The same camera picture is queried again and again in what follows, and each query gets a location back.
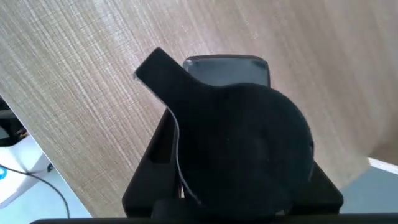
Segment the black plastic object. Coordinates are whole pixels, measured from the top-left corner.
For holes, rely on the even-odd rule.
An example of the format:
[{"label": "black plastic object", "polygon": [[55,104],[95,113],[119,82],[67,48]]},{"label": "black plastic object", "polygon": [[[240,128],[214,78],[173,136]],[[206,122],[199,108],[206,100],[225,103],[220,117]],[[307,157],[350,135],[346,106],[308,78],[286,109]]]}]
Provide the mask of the black plastic object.
[{"label": "black plastic object", "polygon": [[158,199],[180,197],[176,140],[175,121],[166,111],[123,195],[122,204],[128,217],[150,217]]},{"label": "black plastic object", "polygon": [[232,220],[290,206],[309,183],[313,141],[299,109],[271,88],[210,86],[154,50],[136,77],[177,121],[177,167],[189,198]]},{"label": "black plastic object", "polygon": [[[302,215],[279,216],[271,223],[397,223],[398,214],[346,214],[346,215]],[[71,220],[37,220],[32,224],[166,224],[193,223],[190,220],[151,220],[138,218],[78,218]]]},{"label": "black plastic object", "polygon": [[270,86],[268,63],[252,55],[199,55],[187,58],[182,67],[202,83],[225,86],[255,83]]}]

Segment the wood grain texture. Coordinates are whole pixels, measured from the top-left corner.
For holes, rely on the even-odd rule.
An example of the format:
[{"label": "wood grain texture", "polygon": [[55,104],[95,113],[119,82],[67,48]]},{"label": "wood grain texture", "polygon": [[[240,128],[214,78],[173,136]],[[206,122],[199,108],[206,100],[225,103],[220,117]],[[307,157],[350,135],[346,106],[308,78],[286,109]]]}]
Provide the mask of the wood grain texture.
[{"label": "wood grain texture", "polygon": [[164,110],[132,77],[156,46],[267,60],[339,187],[398,125],[397,1],[2,0],[0,24],[0,94],[94,217],[124,215]]}]

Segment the white surface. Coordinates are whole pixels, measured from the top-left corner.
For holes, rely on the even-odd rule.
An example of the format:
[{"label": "white surface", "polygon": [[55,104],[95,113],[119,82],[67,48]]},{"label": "white surface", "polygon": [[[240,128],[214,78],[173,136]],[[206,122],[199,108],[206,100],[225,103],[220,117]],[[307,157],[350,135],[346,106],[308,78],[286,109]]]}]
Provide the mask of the white surface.
[{"label": "white surface", "polygon": [[371,166],[373,166],[375,168],[398,175],[398,166],[396,166],[394,164],[390,164],[388,162],[383,162],[383,161],[380,161],[378,159],[373,159],[373,158],[369,158],[369,163],[371,164]]},{"label": "white surface", "polygon": [[[22,172],[46,170],[50,162],[32,136],[27,136],[11,147],[0,147],[0,164]],[[7,206],[37,181],[14,172],[0,180],[0,208]]]},{"label": "white surface", "polygon": [[[72,218],[91,218],[57,171],[47,174],[44,179],[61,191],[69,204]],[[0,224],[28,224],[38,219],[66,218],[66,216],[60,196],[49,186],[38,182],[6,208],[0,209]]]}]

